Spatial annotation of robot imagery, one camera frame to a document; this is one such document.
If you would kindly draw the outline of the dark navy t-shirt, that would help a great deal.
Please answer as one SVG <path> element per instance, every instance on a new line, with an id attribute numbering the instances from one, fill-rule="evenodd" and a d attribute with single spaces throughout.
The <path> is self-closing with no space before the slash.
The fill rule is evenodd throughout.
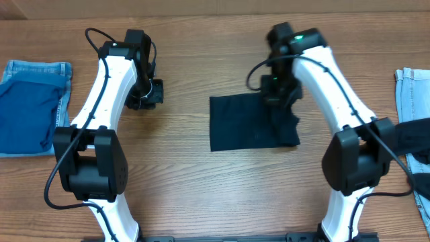
<path id="1" fill-rule="evenodd" d="M 210 98 L 210 149 L 295 147 L 299 123 L 289 108 L 263 103 L 258 93 Z"/>

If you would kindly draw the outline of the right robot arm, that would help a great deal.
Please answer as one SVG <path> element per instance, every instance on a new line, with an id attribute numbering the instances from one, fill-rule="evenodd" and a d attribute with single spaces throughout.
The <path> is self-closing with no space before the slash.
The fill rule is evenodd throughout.
<path id="1" fill-rule="evenodd" d="M 269 106 L 290 109 L 306 87 L 322 112 L 332 140 L 322 158 L 331 186 L 327 213 L 315 232 L 290 233 L 288 241 L 378 241 L 362 233 L 358 221 L 368 196 L 388 173 L 395 130 L 379 119 L 356 95 L 337 65 L 333 51 L 316 28 L 293 31 L 275 25 L 267 35 L 271 49 L 261 77 L 261 93 Z"/>

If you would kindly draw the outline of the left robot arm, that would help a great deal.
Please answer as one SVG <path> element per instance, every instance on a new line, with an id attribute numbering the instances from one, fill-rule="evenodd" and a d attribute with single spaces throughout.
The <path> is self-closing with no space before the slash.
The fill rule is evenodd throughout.
<path id="1" fill-rule="evenodd" d="M 99 67 L 84 106 L 69 127 L 54 131 L 56 165 L 44 201 L 56 210 L 88 207 L 104 241 L 143 241 L 124 195 L 128 162 L 117 129 L 124 108 L 152 110 L 163 103 L 157 49 L 143 30 L 129 29 L 124 41 L 109 37 L 95 51 Z"/>

